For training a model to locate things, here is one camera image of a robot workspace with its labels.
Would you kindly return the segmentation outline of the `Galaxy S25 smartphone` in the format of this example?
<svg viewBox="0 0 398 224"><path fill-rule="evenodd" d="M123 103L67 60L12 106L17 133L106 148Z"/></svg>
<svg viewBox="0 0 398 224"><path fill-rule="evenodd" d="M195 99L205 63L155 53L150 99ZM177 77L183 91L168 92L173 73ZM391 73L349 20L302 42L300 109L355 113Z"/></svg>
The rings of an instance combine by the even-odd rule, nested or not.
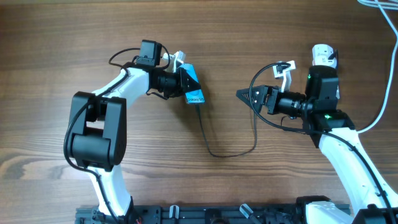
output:
<svg viewBox="0 0 398 224"><path fill-rule="evenodd" d="M186 102L189 105L199 105L205 103L205 97L201 90L201 85L199 83L197 73L194 66L190 63L184 63L180 66L183 72L182 83L183 90L185 94Z"/></svg>

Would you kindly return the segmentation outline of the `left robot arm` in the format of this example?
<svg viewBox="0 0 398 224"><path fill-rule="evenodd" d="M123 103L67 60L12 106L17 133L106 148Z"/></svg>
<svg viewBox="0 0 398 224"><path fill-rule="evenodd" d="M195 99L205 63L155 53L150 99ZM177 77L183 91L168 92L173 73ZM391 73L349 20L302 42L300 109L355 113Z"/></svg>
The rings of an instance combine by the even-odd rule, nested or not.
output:
<svg viewBox="0 0 398 224"><path fill-rule="evenodd" d="M185 54L170 54L153 40L143 40L139 54L117 64L119 75L91 93L72 98L63 142L67 163L88 174L99 201L91 218L101 223L142 223L125 186L121 161L127 145L127 109L142 95L163 100L200 90Z"/></svg>

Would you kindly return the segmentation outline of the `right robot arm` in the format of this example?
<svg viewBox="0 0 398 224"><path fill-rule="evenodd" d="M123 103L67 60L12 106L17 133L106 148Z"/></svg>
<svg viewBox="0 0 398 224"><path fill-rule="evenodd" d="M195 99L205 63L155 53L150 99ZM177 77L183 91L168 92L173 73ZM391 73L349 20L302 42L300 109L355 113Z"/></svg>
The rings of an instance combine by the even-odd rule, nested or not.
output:
<svg viewBox="0 0 398 224"><path fill-rule="evenodd" d="M337 108L339 79L334 68L309 68L305 93L278 86L250 84L236 96L261 120L268 114L301 118L302 128L279 126L284 131L310 136L332 164L348 194L353 215L336 208L324 196L299 197L296 219L300 223L397 223L397 193L386 183L364 150L349 116Z"/></svg>

